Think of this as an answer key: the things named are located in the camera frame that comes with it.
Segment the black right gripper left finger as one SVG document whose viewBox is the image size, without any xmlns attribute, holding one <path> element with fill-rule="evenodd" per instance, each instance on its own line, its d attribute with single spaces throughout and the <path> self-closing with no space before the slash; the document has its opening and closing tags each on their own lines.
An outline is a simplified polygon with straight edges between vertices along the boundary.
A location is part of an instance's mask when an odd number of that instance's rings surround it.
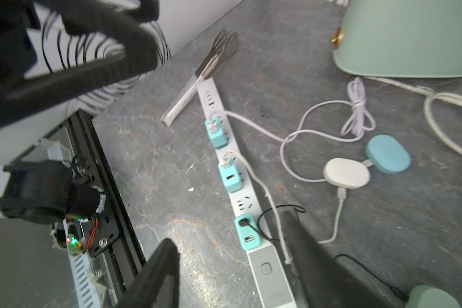
<svg viewBox="0 0 462 308">
<path fill-rule="evenodd" d="M 178 307 L 180 254 L 169 238 L 161 241 L 118 307 Z"/>
</svg>

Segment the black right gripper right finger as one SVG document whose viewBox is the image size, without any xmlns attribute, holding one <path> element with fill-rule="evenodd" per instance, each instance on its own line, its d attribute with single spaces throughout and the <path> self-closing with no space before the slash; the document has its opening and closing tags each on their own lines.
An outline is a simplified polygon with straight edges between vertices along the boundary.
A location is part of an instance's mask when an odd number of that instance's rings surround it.
<svg viewBox="0 0 462 308">
<path fill-rule="evenodd" d="M 392 307 L 334 261 L 289 212 L 282 213 L 282 232 L 310 307 Z"/>
</svg>

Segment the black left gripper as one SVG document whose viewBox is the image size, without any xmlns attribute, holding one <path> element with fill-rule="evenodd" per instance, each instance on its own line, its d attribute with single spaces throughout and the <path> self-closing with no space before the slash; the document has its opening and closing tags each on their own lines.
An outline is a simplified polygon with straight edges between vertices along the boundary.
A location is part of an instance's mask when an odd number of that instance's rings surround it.
<svg viewBox="0 0 462 308">
<path fill-rule="evenodd" d="M 63 102 L 103 110 L 160 63 L 158 1 L 0 1 L 0 129 Z"/>
</svg>

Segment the teal charger with black cable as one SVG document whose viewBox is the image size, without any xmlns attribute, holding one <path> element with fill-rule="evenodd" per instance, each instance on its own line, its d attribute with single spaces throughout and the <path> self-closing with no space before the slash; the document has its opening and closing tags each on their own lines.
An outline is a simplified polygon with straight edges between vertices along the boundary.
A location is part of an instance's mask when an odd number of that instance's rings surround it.
<svg viewBox="0 0 462 308">
<path fill-rule="evenodd" d="M 261 235 L 254 217 L 247 213 L 237 217 L 234 221 L 241 248 L 244 251 L 260 247 Z"/>
</svg>

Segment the mint green earbud case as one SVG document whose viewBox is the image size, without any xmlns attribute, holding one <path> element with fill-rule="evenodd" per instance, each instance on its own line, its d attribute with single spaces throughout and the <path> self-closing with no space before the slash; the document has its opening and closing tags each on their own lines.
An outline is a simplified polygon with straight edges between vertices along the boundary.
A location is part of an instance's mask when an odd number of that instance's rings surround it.
<svg viewBox="0 0 462 308">
<path fill-rule="evenodd" d="M 448 292 L 432 286 L 417 286 L 410 293 L 405 308 L 461 308 Z"/>
</svg>

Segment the white round speaker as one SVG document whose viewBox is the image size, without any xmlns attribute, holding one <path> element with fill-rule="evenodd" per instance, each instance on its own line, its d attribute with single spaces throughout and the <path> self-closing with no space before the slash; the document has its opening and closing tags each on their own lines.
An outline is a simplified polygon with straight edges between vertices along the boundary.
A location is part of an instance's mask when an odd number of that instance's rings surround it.
<svg viewBox="0 0 462 308">
<path fill-rule="evenodd" d="M 328 183 L 345 189 L 359 189 L 370 181 L 369 169 L 351 159 L 331 159 L 323 168 L 323 175 Z"/>
</svg>

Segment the teal charger with white cable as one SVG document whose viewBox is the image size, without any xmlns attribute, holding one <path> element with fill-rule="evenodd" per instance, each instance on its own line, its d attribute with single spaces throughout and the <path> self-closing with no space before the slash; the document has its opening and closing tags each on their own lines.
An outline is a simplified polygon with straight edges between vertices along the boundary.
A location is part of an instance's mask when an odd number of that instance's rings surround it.
<svg viewBox="0 0 462 308">
<path fill-rule="evenodd" d="M 218 164 L 218 169 L 223 185 L 229 193 L 237 192 L 243 188 L 241 175 L 233 160 L 223 158 L 223 160 Z"/>
</svg>

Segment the blue earbud case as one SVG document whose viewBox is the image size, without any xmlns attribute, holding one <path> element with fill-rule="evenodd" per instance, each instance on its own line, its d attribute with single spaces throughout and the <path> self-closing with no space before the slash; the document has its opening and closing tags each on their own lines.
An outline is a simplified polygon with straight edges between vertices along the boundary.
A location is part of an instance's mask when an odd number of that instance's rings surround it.
<svg viewBox="0 0 462 308">
<path fill-rule="evenodd" d="M 400 173 L 411 165 L 411 157 L 394 137 L 378 135 L 368 142 L 365 153 L 371 163 L 386 174 Z"/>
</svg>

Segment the teal charger with lilac cable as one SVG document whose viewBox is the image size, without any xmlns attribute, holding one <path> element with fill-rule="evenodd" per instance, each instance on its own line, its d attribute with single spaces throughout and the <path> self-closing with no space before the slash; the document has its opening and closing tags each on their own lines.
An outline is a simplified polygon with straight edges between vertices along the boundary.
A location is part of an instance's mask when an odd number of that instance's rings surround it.
<svg viewBox="0 0 462 308">
<path fill-rule="evenodd" d="M 220 149 L 228 145 L 228 137 L 222 127 L 222 121 L 218 117 L 206 120 L 205 128 L 210 142 L 215 149 Z"/>
</svg>

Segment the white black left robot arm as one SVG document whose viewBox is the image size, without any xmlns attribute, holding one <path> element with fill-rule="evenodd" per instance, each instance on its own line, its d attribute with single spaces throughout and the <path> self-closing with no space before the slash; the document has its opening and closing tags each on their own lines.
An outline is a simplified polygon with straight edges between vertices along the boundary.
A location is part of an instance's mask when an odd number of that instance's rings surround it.
<svg viewBox="0 0 462 308">
<path fill-rule="evenodd" d="M 142 23 L 159 18 L 158 1 L 141 1 L 118 12 L 101 1 L 42 1 L 58 13 L 69 34 L 102 33 L 123 49 L 56 73 L 25 77 L 37 62 L 28 29 L 41 22 L 34 1 L 0 1 L 0 129 L 86 92 L 147 73 L 157 67 L 155 37 Z M 73 170 L 54 160 L 7 165 L 0 213 L 41 225 L 64 218 L 91 218 L 103 195 L 73 182 Z"/>
</svg>

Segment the white power strip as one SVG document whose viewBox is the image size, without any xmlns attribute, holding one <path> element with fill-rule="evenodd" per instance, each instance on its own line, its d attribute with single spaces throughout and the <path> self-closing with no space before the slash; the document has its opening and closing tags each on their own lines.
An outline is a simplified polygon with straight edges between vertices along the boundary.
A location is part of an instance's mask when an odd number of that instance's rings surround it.
<svg viewBox="0 0 462 308">
<path fill-rule="evenodd" d="M 228 137 L 228 145 L 226 147 L 215 149 L 218 164 L 223 158 L 233 160 L 243 181 L 243 188 L 241 190 L 233 193 L 227 191 L 235 219 L 249 213 L 254 217 L 257 223 L 263 211 L 255 192 L 252 178 L 243 160 L 236 156 L 236 154 L 240 152 L 239 146 L 237 145 L 230 121 L 223 113 L 225 108 L 214 80 L 209 78 L 199 83 L 197 85 L 197 91 L 205 120 L 218 117 L 222 121 L 222 127 Z M 296 307 L 296 301 L 283 268 L 280 255 L 273 243 L 261 237 L 260 247 L 245 252 L 262 306 Z"/>
</svg>

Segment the metal kitchen tongs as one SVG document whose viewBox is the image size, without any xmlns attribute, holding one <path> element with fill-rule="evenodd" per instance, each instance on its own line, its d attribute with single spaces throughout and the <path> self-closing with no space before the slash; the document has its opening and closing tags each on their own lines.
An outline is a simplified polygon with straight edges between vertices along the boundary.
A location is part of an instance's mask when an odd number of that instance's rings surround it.
<svg viewBox="0 0 462 308">
<path fill-rule="evenodd" d="M 220 65 L 237 52 L 238 48 L 239 37 L 236 32 L 228 33 L 227 30 L 222 30 L 218 33 L 203 62 L 180 91 L 169 109 L 161 116 L 160 120 L 167 127 L 173 124 L 174 120 L 192 100 L 197 93 L 197 85 L 210 78 Z"/>
</svg>

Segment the mint green toaster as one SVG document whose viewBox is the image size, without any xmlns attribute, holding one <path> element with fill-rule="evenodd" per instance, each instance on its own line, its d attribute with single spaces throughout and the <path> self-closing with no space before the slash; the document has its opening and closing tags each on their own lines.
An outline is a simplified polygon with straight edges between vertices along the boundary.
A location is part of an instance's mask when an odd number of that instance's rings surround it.
<svg viewBox="0 0 462 308">
<path fill-rule="evenodd" d="M 332 37 L 349 74 L 462 77 L 462 1 L 351 1 Z"/>
</svg>

